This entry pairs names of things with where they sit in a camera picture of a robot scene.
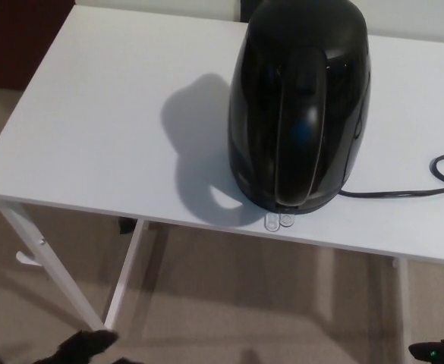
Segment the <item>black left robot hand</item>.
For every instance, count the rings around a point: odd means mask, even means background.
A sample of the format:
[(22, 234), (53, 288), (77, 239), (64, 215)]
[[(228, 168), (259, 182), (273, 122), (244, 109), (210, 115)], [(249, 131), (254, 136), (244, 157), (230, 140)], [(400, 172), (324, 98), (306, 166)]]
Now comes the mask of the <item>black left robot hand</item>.
[(90, 363), (94, 356), (104, 353), (118, 338), (118, 334), (110, 330), (78, 331), (61, 343), (51, 356), (34, 364)]

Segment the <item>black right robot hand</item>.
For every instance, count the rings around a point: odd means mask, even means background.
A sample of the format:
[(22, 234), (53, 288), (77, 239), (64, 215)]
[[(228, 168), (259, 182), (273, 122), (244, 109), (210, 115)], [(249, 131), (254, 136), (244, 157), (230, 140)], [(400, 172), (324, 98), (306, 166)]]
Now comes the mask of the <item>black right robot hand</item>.
[(411, 344), (408, 350), (418, 361), (444, 364), (444, 340)]

